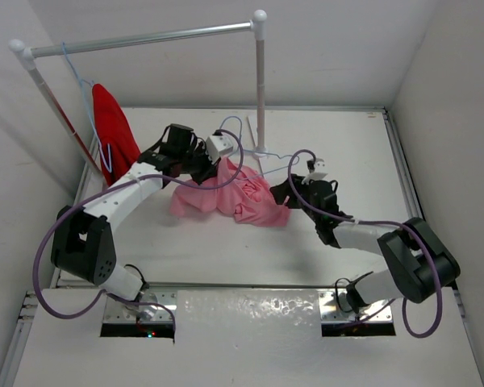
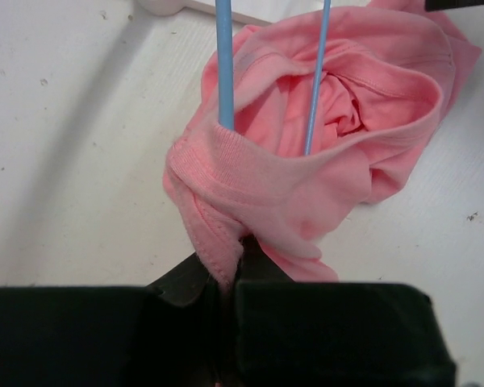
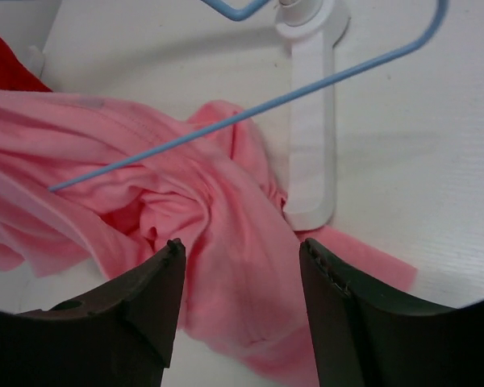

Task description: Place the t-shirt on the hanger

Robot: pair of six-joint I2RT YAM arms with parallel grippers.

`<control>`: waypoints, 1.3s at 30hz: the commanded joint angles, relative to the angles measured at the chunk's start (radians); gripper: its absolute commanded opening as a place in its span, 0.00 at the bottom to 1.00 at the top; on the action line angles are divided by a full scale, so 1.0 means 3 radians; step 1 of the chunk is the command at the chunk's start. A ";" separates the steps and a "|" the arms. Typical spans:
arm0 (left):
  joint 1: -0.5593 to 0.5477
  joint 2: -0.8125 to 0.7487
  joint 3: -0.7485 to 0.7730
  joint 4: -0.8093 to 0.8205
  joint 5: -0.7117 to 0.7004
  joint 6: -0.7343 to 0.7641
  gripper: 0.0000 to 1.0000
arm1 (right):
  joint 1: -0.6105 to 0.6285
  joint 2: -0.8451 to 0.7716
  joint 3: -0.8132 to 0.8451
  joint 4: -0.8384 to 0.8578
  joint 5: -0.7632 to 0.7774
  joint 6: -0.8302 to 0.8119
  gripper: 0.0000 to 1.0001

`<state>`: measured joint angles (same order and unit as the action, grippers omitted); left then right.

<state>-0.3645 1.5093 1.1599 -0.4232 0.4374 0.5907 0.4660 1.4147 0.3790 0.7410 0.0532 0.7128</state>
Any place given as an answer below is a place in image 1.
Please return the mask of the light blue wire hanger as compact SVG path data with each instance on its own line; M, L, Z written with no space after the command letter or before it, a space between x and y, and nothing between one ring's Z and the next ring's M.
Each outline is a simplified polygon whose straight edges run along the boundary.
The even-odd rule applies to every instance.
M228 157L234 156L235 154L244 153L244 154L249 154L253 158L257 159L258 161L261 161L263 159L266 159L266 158L271 157L271 158L275 158L275 159L281 160L281 161L284 161L285 159L292 159L293 160L293 165L296 165L299 162L299 158L297 156L296 157L293 157L291 154L280 155L280 154L275 153L275 152L270 152L269 150L264 150L262 152L257 152L257 151L254 151L254 150L250 150L250 149L244 148L243 147L243 141L242 141L242 139L243 139L242 135L243 135L244 123L243 123L243 120L239 116L236 116L236 115L229 115L229 116L227 116L220 123L219 129L224 129L225 128L225 124L229 120L236 120L238 122L238 124L239 124L238 134L236 135L239 144L234 147L234 150L228 155Z

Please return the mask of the pink t shirt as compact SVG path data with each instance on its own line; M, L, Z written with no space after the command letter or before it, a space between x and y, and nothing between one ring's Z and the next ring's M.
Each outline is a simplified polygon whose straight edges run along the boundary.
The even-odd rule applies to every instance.
M238 170L228 158L220 161L217 176L204 181L201 189L179 185L174 190L170 213L185 217L193 210L218 211L237 223L258 227L285 227L290 218L290 209L275 202L265 178L248 166Z

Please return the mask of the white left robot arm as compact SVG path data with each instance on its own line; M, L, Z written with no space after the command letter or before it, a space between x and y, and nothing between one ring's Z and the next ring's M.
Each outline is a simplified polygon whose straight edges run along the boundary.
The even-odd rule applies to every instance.
M54 232L52 263L60 270L133 302L143 280L117 261L114 234L120 224L147 198L163 190L173 178L191 176L201 185L215 176L232 142L220 131L199 139L190 127L170 124L163 136L142 152L128 171L101 198L66 208Z

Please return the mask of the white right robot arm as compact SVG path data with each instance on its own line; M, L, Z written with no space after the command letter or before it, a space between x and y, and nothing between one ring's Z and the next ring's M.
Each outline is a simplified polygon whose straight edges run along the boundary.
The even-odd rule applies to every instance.
M323 244L384 259L386 270L366 273L346 286L343 305L353 313L391 298L420 304L436 293L436 284L450 285L461 275L456 259L423 219L397 225L352 221L338 206L336 188L336 181L306 183L294 174L270 192L278 205L302 210L314 222Z

